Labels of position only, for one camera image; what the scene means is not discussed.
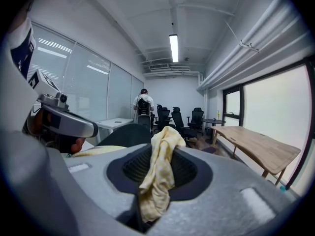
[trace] ceiling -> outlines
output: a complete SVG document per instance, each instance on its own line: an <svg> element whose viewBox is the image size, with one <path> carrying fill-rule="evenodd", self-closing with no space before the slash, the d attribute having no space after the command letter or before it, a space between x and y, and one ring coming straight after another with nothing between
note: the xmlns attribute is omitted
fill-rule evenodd
<svg viewBox="0 0 315 236"><path fill-rule="evenodd" d="M132 44L142 65L172 62L169 35L178 34L179 63L204 67L240 0L90 1Z"/></svg>

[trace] towel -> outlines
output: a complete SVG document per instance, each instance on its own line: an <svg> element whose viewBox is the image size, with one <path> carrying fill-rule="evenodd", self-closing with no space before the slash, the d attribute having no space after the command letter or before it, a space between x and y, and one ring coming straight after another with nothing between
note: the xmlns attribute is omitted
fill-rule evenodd
<svg viewBox="0 0 315 236"><path fill-rule="evenodd" d="M71 155L71 157L79 157L79 156L87 156L87 155L100 155L100 154L104 154L104 153L108 153L108 152L112 152L112 151L116 151L116 150L120 150L120 149L124 149L124 148L126 148L126 147L122 147L122 146L97 146L97 147L93 147L93 148L85 150L85 151L75 153L75 154Z"/></svg>
<svg viewBox="0 0 315 236"><path fill-rule="evenodd" d="M175 181L170 162L175 146L186 146L177 130L166 126L151 139L150 169L140 185L140 211L143 222L155 221L165 212L170 197L168 190Z"/></svg>

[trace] wooden table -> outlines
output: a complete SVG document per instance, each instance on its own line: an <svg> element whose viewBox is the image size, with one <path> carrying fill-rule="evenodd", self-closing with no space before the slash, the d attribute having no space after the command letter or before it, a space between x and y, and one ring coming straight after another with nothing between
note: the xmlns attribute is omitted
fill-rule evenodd
<svg viewBox="0 0 315 236"><path fill-rule="evenodd" d="M240 149L264 169L262 174L264 178L267 177L268 173L276 175L281 172L276 185L282 178L288 164L301 152L299 148L280 143L266 135L241 126L212 127L212 129L215 131L213 146L218 134L220 134L234 145L233 156L235 157L236 148Z"/></svg>

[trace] black office chair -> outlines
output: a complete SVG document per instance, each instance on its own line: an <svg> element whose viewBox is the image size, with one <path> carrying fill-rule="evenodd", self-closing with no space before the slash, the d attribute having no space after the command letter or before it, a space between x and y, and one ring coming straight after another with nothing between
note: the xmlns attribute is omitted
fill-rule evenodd
<svg viewBox="0 0 315 236"><path fill-rule="evenodd" d="M115 130L97 146L132 147L138 144L151 143L152 134L144 126L136 123L127 124Z"/></svg>
<svg viewBox="0 0 315 236"><path fill-rule="evenodd" d="M201 129L202 117L203 111L201 110L201 108L194 108L194 110L191 112L191 122L189 122L189 116L187 116L188 126L193 129Z"/></svg>
<svg viewBox="0 0 315 236"><path fill-rule="evenodd" d="M172 117L176 125L176 130L181 136L187 140L187 138L197 137L197 132L189 127L184 127L181 109L179 107L173 107Z"/></svg>
<svg viewBox="0 0 315 236"><path fill-rule="evenodd" d="M158 123L157 123L157 128L159 130L162 130L165 126L171 126L175 128L175 125L169 124L172 120L169 117L170 111L167 108L161 108L157 110L157 115L158 115Z"/></svg>
<svg viewBox="0 0 315 236"><path fill-rule="evenodd" d="M162 105L157 104L157 116L158 116L158 110L162 108ZM156 119L155 124L159 125L159 120L157 120L157 117L154 117Z"/></svg>
<svg viewBox="0 0 315 236"><path fill-rule="evenodd" d="M137 123L145 126L151 131L152 128L152 121L151 121L151 105L143 100L142 98L138 101L137 107Z"/></svg>

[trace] sleeve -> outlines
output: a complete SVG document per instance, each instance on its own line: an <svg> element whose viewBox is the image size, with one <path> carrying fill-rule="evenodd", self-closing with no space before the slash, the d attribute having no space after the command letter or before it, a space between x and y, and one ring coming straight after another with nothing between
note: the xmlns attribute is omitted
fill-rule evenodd
<svg viewBox="0 0 315 236"><path fill-rule="evenodd" d="M137 106L137 99L138 99L138 96L135 97L135 99L134 99L134 101L133 101L133 105L134 105L134 106Z"/></svg>
<svg viewBox="0 0 315 236"><path fill-rule="evenodd" d="M150 97L150 105L151 107L154 107L154 102L153 102L153 99Z"/></svg>

